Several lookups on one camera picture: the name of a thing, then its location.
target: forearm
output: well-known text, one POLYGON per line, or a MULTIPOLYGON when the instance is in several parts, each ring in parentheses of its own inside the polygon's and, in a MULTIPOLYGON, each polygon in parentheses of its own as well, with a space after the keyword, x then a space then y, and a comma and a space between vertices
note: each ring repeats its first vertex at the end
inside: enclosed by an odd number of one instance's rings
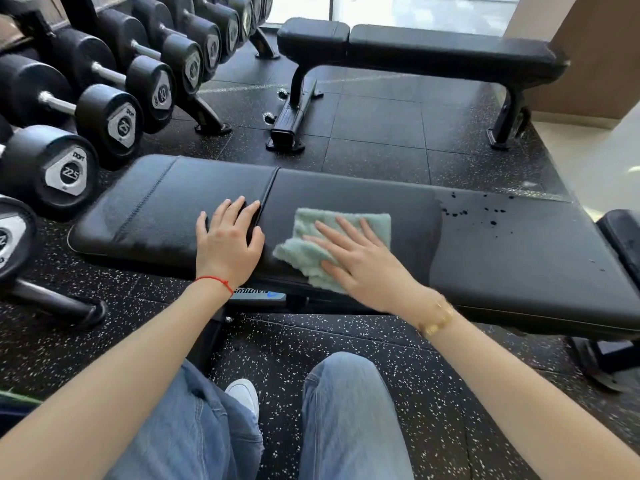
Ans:
POLYGON ((103 478, 228 296, 213 280, 193 283, 69 381, 0 440, 3 478, 103 478))
POLYGON ((626 444, 461 315, 431 342, 543 480, 640 478, 626 444))

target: weight bench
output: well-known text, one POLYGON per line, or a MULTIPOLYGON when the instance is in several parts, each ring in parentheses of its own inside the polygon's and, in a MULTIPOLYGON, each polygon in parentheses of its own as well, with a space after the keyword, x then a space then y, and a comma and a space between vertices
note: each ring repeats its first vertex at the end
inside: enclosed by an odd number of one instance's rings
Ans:
POLYGON ((523 90, 560 78, 569 60, 546 42, 434 30, 349 26, 342 22, 290 18, 278 31, 280 53, 298 64, 291 91, 271 129, 267 148, 299 152, 296 133, 316 93, 316 80, 303 92, 316 66, 340 66, 454 79, 495 82, 507 89, 500 114, 486 134, 492 148, 508 149, 531 119, 523 90))
POLYGON ((240 293, 228 310, 378 314, 309 286, 271 253, 291 236, 299 207, 387 212, 394 254, 471 320, 588 339, 640 337, 635 284, 569 202, 148 155, 76 222, 68 244, 94 264, 192 280, 198 214, 239 195, 262 202, 255 220, 266 236, 246 286, 276 298, 240 293))

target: hand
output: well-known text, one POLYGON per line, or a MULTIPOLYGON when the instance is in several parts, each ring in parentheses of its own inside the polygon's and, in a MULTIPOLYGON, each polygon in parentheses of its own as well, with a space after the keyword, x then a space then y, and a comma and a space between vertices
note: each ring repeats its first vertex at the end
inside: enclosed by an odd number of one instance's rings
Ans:
POLYGON ((258 265, 264 234, 260 227, 254 227, 251 243, 247 246, 246 233, 260 202, 256 200, 238 215, 243 204, 244 197, 233 203, 229 199, 222 202, 211 218, 209 231, 205 223, 207 214, 200 213, 196 222, 196 278, 216 276, 227 280, 235 290, 249 279, 258 265))
POLYGON ((406 268, 391 254, 365 219, 362 231, 344 217, 336 217, 343 235, 331 227, 316 222, 316 229, 327 240, 306 235, 304 239, 329 251, 341 266, 322 261, 322 268, 339 282, 347 293, 364 306, 379 312, 400 315, 408 319, 417 301, 437 299, 440 295, 413 279, 406 268))

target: bench stitching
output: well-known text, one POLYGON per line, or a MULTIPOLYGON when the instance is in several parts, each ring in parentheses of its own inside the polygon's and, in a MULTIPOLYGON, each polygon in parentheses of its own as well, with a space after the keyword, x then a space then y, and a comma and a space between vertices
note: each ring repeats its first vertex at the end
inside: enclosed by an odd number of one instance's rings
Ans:
POLYGON ((136 215, 139 213, 139 211, 145 206, 145 204, 147 203, 147 201, 151 198, 151 195, 153 194, 153 192, 156 191, 156 188, 158 188, 158 185, 160 185, 160 183, 164 180, 164 177, 166 176, 167 173, 169 173, 169 170, 171 170, 171 168, 173 167, 173 165, 176 163, 176 161, 178 161, 180 159, 180 157, 176 157, 174 158, 174 160, 171 162, 171 165, 169 165, 167 168, 164 169, 164 172, 162 172, 162 175, 160 175, 160 177, 158 177, 157 181, 155 184, 153 184, 153 187, 151 187, 149 189, 149 192, 147 192, 147 194, 142 197, 142 200, 140 201, 139 204, 137 204, 137 206, 135 207, 135 209, 133 209, 129 215, 129 217, 126 218, 126 220, 123 222, 123 224, 120 226, 120 228, 118 229, 118 231, 116 232, 114 239, 117 241, 121 238, 124 229, 131 223, 131 221, 136 217, 136 215))

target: gold bracelet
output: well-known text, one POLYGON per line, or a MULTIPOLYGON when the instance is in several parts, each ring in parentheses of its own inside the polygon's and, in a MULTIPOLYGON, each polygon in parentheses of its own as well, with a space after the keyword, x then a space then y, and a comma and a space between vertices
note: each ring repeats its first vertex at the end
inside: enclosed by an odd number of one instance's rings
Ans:
POLYGON ((443 302, 437 302, 436 306, 438 307, 439 310, 441 310, 443 316, 442 318, 436 322, 433 323, 431 325, 425 325, 425 324, 420 324, 418 325, 417 329, 418 329, 418 333, 425 339, 429 339, 432 336, 434 336, 434 334, 436 334, 437 332, 439 332, 440 330, 442 330, 444 327, 446 327, 449 323, 451 323, 451 320, 453 319, 453 315, 455 313, 455 309, 453 308, 453 306, 451 306, 449 304, 449 302, 446 299, 443 299, 443 302))

